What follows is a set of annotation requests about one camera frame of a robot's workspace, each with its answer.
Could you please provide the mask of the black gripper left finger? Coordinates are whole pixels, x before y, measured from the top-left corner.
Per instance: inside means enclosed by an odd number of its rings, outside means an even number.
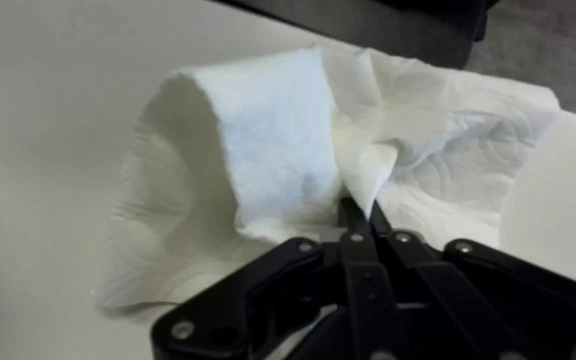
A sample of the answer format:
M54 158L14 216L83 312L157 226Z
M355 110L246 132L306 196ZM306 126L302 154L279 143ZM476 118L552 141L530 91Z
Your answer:
M292 237L218 279L150 330L153 360L397 360L402 336L376 234L340 203L332 242Z

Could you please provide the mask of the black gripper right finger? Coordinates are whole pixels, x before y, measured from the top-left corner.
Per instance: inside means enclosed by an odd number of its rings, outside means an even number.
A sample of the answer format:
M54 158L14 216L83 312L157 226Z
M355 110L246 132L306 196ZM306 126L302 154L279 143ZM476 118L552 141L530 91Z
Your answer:
M576 360L576 279L470 237L442 249L392 228L379 206L369 226L385 253L429 299L461 360Z

